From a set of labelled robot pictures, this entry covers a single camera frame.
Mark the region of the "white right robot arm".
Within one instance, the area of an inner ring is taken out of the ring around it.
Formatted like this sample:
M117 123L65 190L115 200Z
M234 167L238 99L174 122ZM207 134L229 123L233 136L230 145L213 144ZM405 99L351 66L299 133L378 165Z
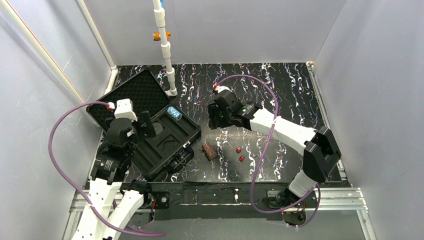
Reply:
M302 168L284 190L284 198L298 200L305 196L315 184L327 180L341 159L341 150L329 128L305 127L276 116L256 103L242 103L224 86L216 87L213 92L213 102L207 106L208 125L212 130L236 126L267 134L303 157Z

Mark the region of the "brown poker chip stack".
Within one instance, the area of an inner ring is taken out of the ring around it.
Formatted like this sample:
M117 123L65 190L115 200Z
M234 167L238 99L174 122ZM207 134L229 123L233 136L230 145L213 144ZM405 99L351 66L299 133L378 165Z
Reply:
M215 159L218 156L209 142L206 142L202 145L202 151L209 161Z

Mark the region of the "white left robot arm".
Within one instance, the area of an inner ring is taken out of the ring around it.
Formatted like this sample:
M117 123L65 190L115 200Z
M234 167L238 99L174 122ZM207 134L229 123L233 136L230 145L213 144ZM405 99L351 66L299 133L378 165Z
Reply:
M74 240L117 240L135 211L153 203L152 186L133 180L122 189L132 164L136 144L143 138L133 110L118 110L108 119L106 139L99 146L90 173L88 202L85 204Z

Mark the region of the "blue poker chip stack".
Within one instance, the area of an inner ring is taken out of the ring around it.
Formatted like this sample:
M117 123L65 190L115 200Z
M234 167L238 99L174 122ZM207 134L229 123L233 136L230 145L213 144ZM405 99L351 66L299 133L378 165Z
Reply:
M181 119L182 119L182 117L183 117L182 113L181 113L179 110L177 110L175 107L173 107L173 106L169 106L169 107L167 108L167 113L168 113L171 117L173 117L176 121L181 120Z

